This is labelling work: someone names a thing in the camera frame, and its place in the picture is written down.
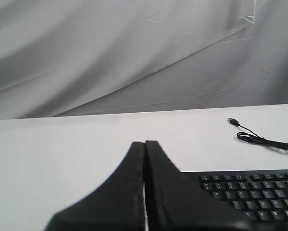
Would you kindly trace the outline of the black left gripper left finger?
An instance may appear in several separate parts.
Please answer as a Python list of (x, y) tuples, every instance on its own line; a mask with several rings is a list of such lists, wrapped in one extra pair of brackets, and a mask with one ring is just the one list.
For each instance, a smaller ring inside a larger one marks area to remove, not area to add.
[(144, 155), (141, 142), (131, 144), (117, 169), (95, 191), (56, 213), (47, 231), (143, 231)]

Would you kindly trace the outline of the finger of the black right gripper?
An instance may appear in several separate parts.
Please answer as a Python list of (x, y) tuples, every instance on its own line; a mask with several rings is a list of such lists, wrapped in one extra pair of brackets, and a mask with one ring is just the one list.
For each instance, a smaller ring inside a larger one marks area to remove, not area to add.
[(157, 141), (145, 143), (145, 202), (150, 231), (252, 231), (243, 213), (185, 177)]

